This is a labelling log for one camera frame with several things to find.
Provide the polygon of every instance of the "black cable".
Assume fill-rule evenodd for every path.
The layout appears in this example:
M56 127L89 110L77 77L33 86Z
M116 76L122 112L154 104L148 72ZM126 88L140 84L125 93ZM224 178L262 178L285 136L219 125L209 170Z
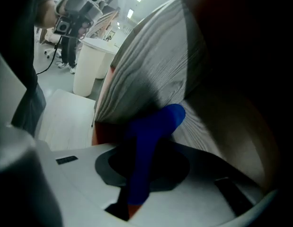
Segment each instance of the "black cable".
M57 52L57 49L58 49L58 45L59 45L61 39L62 39L62 36L60 36L60 39L59 39L59 41L58 41L57 47L56 47L56 49L55 49L55 52L53 53L53 59L52 59L50 65L49 65L48 68L46 68L44 71L41 71L41 72L37 73L37 75L39 75L39 74L41 74L41 73L47 71L47 70L51 67L51 65L52 65L52 63L53 63L53 61L54 61L54 59L55 59L55 55L56 55L56 52Z

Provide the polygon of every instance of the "black trousers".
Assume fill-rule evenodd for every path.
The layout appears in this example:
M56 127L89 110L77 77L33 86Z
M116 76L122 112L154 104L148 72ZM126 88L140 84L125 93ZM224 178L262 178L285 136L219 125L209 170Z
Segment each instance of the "black trousers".
M68 63L70 67L76 66L76 50L78 45L78 39L62 37L61 40L61 58L63 63Z

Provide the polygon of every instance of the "blue object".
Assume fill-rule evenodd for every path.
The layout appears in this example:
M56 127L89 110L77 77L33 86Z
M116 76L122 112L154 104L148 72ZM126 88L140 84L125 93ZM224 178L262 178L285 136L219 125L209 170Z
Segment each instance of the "blue object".
M170 136L184 118L184 108L172 104L129 124L125 139L136 137L137 141L134 171L127 185L128 204L140 205L148 198L151 162L158 140Z

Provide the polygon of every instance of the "gray floor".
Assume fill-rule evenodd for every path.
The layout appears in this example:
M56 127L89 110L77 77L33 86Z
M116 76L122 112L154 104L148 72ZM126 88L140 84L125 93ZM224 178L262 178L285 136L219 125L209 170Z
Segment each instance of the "gray floor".
M48 59L44 55L44 50L48 48L53 48L53 46L48 44L35 44L35 59L34 68L36 73L45 70L52 61L53 55ZM51 67L46 72L38 75L38 83L44 92L46 100L57 90L62 89L67 92L72 91L74 75L70 74L70 70L65 68L58 68L57 64L61 61L56 55ZM95 80L91 94L87 97L92 100L98 100L103 80Z

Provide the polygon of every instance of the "white sneaker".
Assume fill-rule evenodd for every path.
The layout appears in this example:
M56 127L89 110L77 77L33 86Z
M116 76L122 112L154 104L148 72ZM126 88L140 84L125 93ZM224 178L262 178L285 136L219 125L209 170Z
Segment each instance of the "white sneaker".
M65 67L65 66L67 66L67 65L68 65L68 63L63 63L63 62L61 62L61 63L58 64L58 67L59 67L59 68L63 68L63 67Z
M76 67L73 68L73 67L70 67L70 66L69 66L69 69L70 69L70 73L71 73L71 74L75 74L75 72L76 72Z

